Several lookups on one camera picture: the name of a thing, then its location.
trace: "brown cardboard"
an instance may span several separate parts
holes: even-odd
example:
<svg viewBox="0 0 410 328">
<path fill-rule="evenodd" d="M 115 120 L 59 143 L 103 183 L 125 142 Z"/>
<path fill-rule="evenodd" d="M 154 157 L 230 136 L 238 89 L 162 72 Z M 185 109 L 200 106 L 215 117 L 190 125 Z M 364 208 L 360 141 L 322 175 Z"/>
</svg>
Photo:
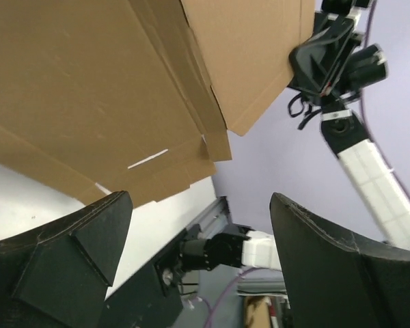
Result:
<svg viewBox="0 0 410 328">
<path fill-rule="evenodd" d="M 189 188 L 289 82 L 300 1 L 0 1 L 0 163 L 86 204 Z"/>
<path fill-rule="evenodd" d="M 271 317 L 267 298 L 264 296 L 245 297 L 243 302 L 245 328 L 270 328 Z"/>
<path fill-rule="evenodd" d="M 181 0 L 229 130 L 244 135 L 292 78 L 313 0 Z"/>
</svg>

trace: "white wall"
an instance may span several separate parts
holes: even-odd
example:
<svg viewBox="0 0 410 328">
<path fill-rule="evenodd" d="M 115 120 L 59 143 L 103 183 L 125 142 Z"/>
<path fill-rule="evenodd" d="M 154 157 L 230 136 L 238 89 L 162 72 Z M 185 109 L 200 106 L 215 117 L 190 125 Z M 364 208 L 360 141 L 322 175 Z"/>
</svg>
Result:
<svg viewBox="0 0 410 328">
<path fill-rule="evenodd" d="M 359 29 L 366 24 L 364 16 Z M 389 78 L 366 90 L 372 132 L 410 190 L 410 0 L 379 0 L 370 43 L 381 45 Z M 235 222 L 271 231 L 269 200 L 280 192 L 326 219 L 381 240 L 313 120 L 298 131 L 286 90 L 244 137 L 230 135 L 233 161 L 218 164 L 217 193 L 227 195 Z"/>
</svg>

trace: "purple cable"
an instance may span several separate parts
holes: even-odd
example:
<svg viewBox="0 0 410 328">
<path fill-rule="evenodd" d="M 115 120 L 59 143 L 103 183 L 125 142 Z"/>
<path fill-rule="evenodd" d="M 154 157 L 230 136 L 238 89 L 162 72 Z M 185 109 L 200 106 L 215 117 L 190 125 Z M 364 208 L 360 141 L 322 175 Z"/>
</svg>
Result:
<svg viewBox="0 0 410 328">
<path fill-rule="evenodd" d="M 203 297 L 201 297 L 201 296 L 195 295 L 194 297 L 188 298 L 188 299 L 186 299 L 186 300 L 182 300 L 182 303 L 183 303 L 184 306 L 187 307 L 187 308 L 189 308 L 189 307 L 191 306 L 190 302 L 191 302 L 191 303 L 193 303 L 193 302 L 198 302 L 198 303 L 203 302 L 203 303 L 205 303 L 206 308 L 207 308 L 207 310 L 208 310 L 208 315 L 210 315 L 212 309 L 211 309 L 211 304 L 210 304 L 210 302 L 208 301 L 208 299 L 205 299 L 205 298 L 203 298 Z M 213 328 L 213 323 L 210 322 L 210 323 L 208 324 L 207 328 Z"/>
<path fill-rule="evenodd" d="M 209 328 L 209 325 L 213 321 L 213 316 L 215 315 L 215 312 L 217 308 L 219 308 L 220 303 L 223 301 L 225 296 L 231 291 L 232 287 L 244 276 L 250 274 L 251 272 L 258 271 L 258 270 L 263 270 L 262 268 L 250 268 L 247 269 L 246 271 L 243 271 L 239 275 L 237 275 L 225 288 L 225 290 L 220 294 L 219 298 L 216 300 L 216 303 L 214 304 L 213 308 L 210 311 L 210 314 L 208 315 L 208 318 L 205 321 L 204 328 Z"/>
<path fill-rule="evenodd" d="M 369 16 L 368 16 L 368 22 L 366 23 L 366 37 L 364 39 L 364 44 L 363 47 L 366 48 L 369 45 L 369 37 L 370 37 L 370 33 L 372 31 L 372 23 L 374 21 L 374 15 L 375 15 L 375 9 L 377 7 L 377 0 L 374 0 L 372 2 L 372 6 L 370 7 L 370 11 L 369 11 Z M 374 138 L 374 135 L 369 127 L 369 123 L 368 123 L 368 119 L 367 119 L 367 115 L 366 115 L 366 105 L 364 102 L 364 91 L 361 91 L 361 97 L 360 97 L 360 113 L 361 113 L 361 118 L 363 120 L 364 125 L 366 126 L 366 130 L 368 131 L 368 135 L 369 138 L 372 140 L 372 142 L 377 146 L 377 148 L 379 149 L 380 155 L 381 157 L 383 157 L 384 161 L 386 162 L 387 166 L 392 168 L 392 166 L 390 165 L 387 157 L 385 156 L 385 154 L 383 153 L 381 147 L 379 146 L 378 142 L 376 141 L 376 139 Z M 399 176 L 395 173 L 392 172 L 393 176 L 395 177 L 396 181 L 398 182 L 398 185 L 401 187 L 401 189 L 404 191 L 404 194 L 407 196 L 407 198 L 409 198 L 410 200 L 410 191 L 407 190 L 404 182 L 399 178 Z"/>
</svg>

